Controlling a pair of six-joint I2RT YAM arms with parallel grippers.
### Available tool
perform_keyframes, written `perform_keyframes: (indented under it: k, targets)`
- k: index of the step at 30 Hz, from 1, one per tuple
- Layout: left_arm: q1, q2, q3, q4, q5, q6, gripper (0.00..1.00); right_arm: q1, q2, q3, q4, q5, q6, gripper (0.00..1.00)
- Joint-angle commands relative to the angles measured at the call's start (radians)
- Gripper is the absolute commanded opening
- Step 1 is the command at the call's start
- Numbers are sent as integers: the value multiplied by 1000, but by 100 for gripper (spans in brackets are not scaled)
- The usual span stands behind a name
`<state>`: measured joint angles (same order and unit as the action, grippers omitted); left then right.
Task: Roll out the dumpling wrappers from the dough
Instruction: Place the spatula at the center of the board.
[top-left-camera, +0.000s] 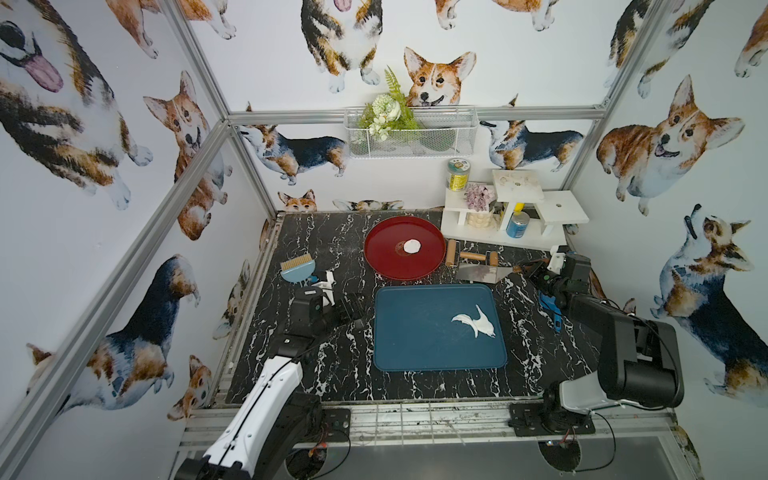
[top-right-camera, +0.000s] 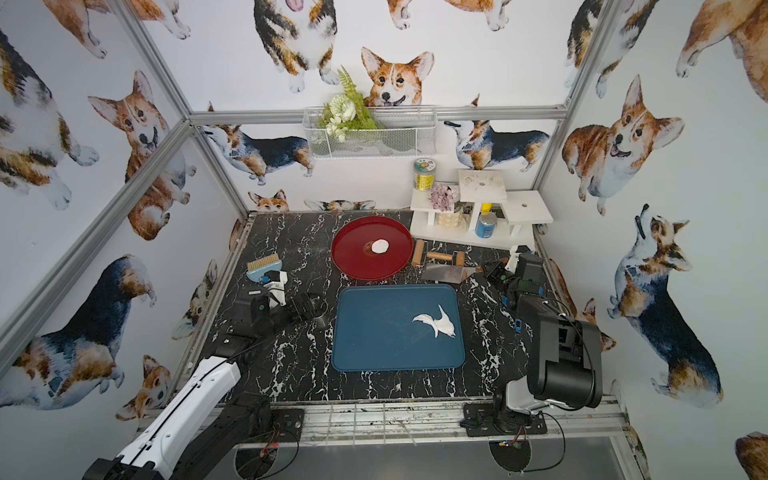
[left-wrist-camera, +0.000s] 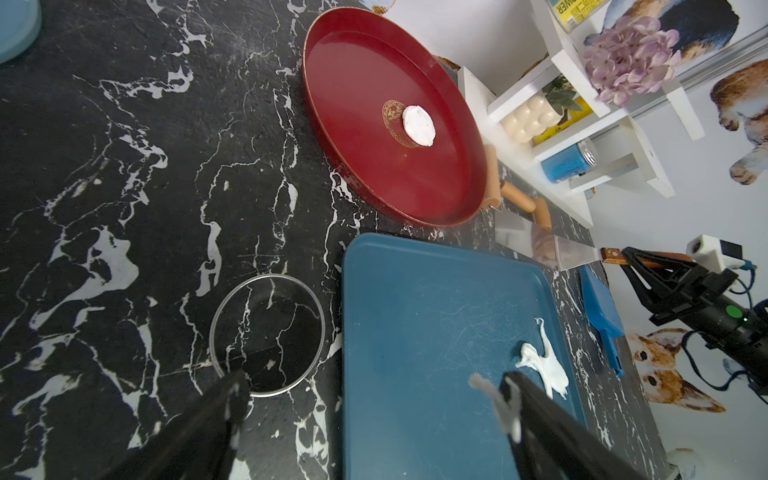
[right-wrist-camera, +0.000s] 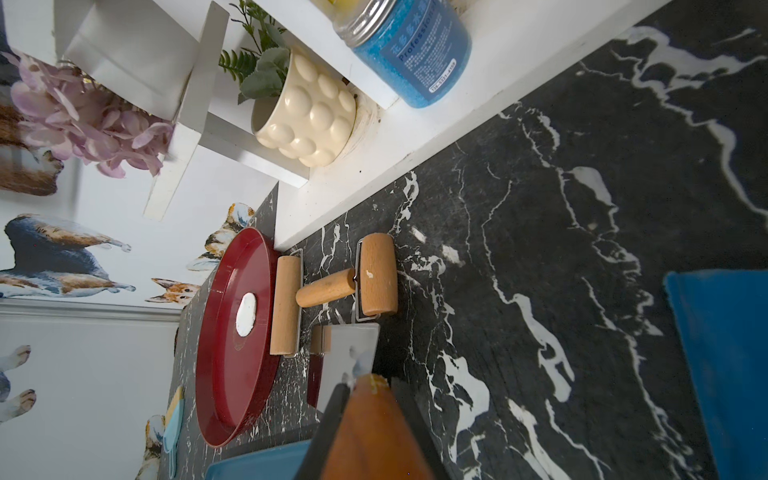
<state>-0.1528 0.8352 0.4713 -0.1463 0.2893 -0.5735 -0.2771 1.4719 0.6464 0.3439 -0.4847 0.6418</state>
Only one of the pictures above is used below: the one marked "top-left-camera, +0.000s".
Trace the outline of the white dough piece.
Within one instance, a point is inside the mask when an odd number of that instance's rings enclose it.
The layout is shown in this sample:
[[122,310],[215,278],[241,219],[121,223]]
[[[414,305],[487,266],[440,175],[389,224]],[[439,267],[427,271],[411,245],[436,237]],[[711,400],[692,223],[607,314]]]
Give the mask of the white dough piece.
[[480,334],[489,338],[495,338],[494,324],[489,320],[488,316],[483,312],[479,305],[476,305],[475,308],[477,310],[477,318],[473,318],[469,314],[460,313],[453,316],[451,321],[469,326],[473,330],[475,338],[478,338]]

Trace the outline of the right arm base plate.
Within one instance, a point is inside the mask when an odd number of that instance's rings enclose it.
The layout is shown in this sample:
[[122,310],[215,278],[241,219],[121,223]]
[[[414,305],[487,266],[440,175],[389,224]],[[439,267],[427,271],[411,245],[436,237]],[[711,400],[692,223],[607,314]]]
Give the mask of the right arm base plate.
[[592,435],[596,428],[591,417],[560,408],[548,408],[543,403],[513,403],[508,407],[508,425],[518,437],[546,435]]

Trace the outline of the wooden double roller pin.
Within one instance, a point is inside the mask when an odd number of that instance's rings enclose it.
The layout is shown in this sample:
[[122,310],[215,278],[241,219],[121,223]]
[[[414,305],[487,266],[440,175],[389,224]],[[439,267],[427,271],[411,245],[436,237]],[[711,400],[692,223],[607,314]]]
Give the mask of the wooden double roller pin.
[[499,266],[499,254],[496,251],[486,253],[460,251],[458,241],[449,239],[446,244],[445,265],[449,268],[457,267],[461,260],[480,262],[491,267]]

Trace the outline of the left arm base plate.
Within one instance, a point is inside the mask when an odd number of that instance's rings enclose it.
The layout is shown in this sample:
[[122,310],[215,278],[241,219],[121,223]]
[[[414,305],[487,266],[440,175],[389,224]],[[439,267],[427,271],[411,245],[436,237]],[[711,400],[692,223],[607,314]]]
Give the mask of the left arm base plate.
[[309,427],[309,431],[299,444],[311,446],[328,443],[349,442],[351,410],[349,408],[323,409],[319,419]]

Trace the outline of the metal dough scraper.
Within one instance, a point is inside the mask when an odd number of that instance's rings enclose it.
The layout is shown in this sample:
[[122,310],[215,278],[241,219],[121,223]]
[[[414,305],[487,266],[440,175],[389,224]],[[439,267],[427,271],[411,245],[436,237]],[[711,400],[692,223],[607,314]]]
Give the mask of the metal dough scraper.
[[471,283],[496,284],[512,274],[521,274],[520,266],[502,267],[463,263],[458,266],[456,278]]

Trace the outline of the round white dumpling wrapper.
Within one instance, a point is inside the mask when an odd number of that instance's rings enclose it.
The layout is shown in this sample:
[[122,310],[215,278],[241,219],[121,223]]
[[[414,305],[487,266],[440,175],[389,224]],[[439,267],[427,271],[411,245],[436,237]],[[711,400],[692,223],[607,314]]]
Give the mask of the round white dumpling wrapper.
[[408,255],[413,255],[421,250],[421,242],[417,239],[409,239],[402,244],[403,251]]

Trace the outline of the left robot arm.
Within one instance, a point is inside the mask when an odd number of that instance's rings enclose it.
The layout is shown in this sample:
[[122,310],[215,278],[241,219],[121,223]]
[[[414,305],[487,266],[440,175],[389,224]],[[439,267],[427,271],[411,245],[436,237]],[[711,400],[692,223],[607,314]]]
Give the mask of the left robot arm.
[[287,323],[246,400],[203,456],[185,459],[174,477],[273,478],[296,443],[323,430],[320,397],[299,391],[302,361],[338,330],[364,317],[361,293],[297,288]]

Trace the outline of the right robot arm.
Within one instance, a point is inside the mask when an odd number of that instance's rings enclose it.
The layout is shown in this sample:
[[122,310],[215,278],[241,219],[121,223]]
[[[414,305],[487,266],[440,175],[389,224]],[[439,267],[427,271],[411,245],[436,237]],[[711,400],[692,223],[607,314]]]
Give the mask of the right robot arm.
[[523,265],[521,272],[566,319],[585,325],[601,340],[594,372],[545,390],[540,418],[551,430],[582,424],[594,412],[617,406],[657,411],[682,403],[685,390],[675,329],[595,295],[589,258],[556,253]]

